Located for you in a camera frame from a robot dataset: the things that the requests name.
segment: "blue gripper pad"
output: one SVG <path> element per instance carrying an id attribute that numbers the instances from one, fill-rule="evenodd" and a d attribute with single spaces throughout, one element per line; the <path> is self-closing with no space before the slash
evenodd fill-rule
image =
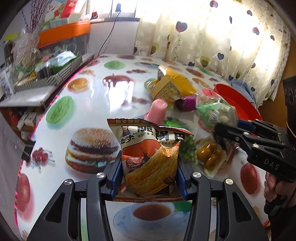
<path id="1" fill-rule="evenodd" d="M 110 193 L 112 199 L 115 198 L 115 196 L 118 194 L 120 186 L 121 186 L 121 181 L 123 177 L 123 170 L 122 170 L 122 162 L 121 159 L 117 165 L 114 177 L 112 179 L 112 191 Z"/>
<path id="2" fill-rule="evenodd" d="M 186 189 L 186 180 L 181 171 L 179 164 L 178 164 L 177 173 L 176 173 L 176 184 L 178 187 L 179 194 L 183 197 L 184 200 L 187 200 L 188 192 Z"/>

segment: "cable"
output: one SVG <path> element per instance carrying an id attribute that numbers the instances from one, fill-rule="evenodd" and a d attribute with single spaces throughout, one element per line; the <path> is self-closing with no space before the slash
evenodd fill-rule
<path id="1" fill-rule="evenodd" d="M 102 50 L 104 44 L 107 42 L 108 38 L 110 37 L 110 35 L 111 35 L 111 33 L 112 33 L 113 29 L 114 29 L 116 19 L 117 19 L 117 17 L 119 16 L 119 14 L 116 16 L 116 18 L 115 18 L 115 20 L 114 20 L 113 27 L 112 27 L 112 29 L 111 29 L 111 32 L 109 33 L 109 36 L 106 38 L 105 42 L 103 43 L 103 45 L 102 45 L 102 47 L 101 47 L 101 49 L 100 49 L 100 51 L 99 51 L 99 53 L 98 53 L 98 56 L 100 55 L 100 52 L 101 52 L 101 50 Z"/>

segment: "shelf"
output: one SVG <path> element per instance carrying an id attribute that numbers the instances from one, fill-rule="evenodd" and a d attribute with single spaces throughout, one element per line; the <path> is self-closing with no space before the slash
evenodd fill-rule
<path id="1" fill-rule="evenodd" d="M 39 34 L 39 48 L 59 42 L 61 40 L 88 34 L 91 29 L 90 21 L 80 21 L 51 28 Z"/>

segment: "blue cloth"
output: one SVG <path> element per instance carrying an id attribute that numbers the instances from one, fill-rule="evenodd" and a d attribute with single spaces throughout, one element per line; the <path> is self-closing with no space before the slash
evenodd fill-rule
<path id="1" fill-rule="evenodd" d="M 233 89 L 242 94 L 252 105 L 256 107 L 255 96 L 246 82 L 242 80 L 230 80 L 227 82 Z"/>

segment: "wall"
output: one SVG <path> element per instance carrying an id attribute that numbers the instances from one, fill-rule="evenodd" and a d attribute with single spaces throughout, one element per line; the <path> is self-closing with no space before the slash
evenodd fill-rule
<path id="1" fill-rule="evenodd" d="M 296 42 L 291 38 L 290 52 L 282 80 L 296 75 Z M 259 107 L 259 112 L 264 121 L 280 126 L 287 127 L 287 107 L 285 105 L 285 96 L 283 81 L 281 80 L 274 102 L 270 99 L 263 102 Z"/>
<path id="2" fill-rule="evenodd" d="M 110 34 L 114 22 L 91 24 L 87 52 L 99 53 L 104 41 Z M 116 22 L 112 34 L 103 46 L 101 53 L 133 54 L 138 22 Z"/>

